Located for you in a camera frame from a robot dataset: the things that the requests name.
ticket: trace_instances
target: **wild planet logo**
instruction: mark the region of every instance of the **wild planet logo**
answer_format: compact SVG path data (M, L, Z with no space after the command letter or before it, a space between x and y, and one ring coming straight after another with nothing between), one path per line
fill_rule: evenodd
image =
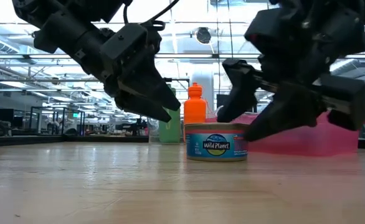
M221 134L212 134L203 141L203 149L212 156L221 156L230 149L230 143Z

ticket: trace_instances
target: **tuna can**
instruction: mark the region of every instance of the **tuna can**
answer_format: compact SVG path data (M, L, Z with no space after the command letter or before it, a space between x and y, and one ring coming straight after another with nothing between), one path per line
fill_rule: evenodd
M186 124L187 158L196 161L232 162L247 159L246 124Z

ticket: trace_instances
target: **fluorescent light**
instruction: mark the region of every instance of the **fluorescent light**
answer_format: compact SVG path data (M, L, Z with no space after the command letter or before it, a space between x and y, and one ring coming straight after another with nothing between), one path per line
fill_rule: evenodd
M55 99L55 100L59 100L59 101L66 101L66 102L73 101L70 98L66 98L66 97L62 97L62 96L52 96L52 98Z
M54 89L57 89L57 90L70 90L69 87L65 86L65 85L55 85L55 86L52 86Z
M26 90L26 91L58 91L58 90L43 89L43 90Z
M50 107L53 107L53 108L67 108L68 106L67 105L49 105Z
M94 112L95 110L94 109L88 109L88 110L85 110L85 109L82 109L82 108L79 108L78 109L79 111L83 111L83 112Z
M44 95L42 93L37 93L37 92L32 92L33 94L37 95L37 96L41 96L41 97L48 97L47 95Z
M0 82L1 84L16 87L16 88L27 88L28 86L21 82Z
M83 106L84 108L87 108L87 109L95 109L96 107L95 106L92 106L92 105L87 105L87 106Z
M68 59L70 58L67 54L34 54L29 55L32 59Z
M18 89L0 89L0 91L23 91Z
M97 98L99 100L102 100L105 97L102 93L99 93L97 91L90 92L90 96Z
M220 54L220 58L244 58L244 59L257 59L258 56L260 56L259 54L237 54L237 55L232 55L232 54Z
M155 58L212 58L212 54L157 54Z
M95 90L83 90L83 89L62 89L61 91L95 91Z
M73 103L74 105L94 105L95 103Z
M24 59L23 55L1 55L0 59Z
M350 58L350 59L364 59L365 58L365 54L347 55L346 58Z

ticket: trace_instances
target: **computer monitor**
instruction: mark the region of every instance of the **computer monitor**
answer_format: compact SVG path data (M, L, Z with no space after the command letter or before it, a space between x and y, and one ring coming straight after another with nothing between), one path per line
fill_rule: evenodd
M14 121L14 109L0 109L0 121Z
M15 128L23 127L23 117L14 117L14 121L12 122L12 127Z

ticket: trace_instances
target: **green bottle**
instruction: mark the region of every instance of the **green bottle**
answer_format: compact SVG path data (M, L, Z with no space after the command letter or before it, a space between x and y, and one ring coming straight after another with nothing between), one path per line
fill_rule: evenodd
M171 85L168 84L170 89L173 91L174 95L176 95L176 89L171 88ZM172 111L167 108L165 110L171 117L169 122L159 122L159 140L161 143L180 143L181 138L181 123L180 123L180 109L177 111Z

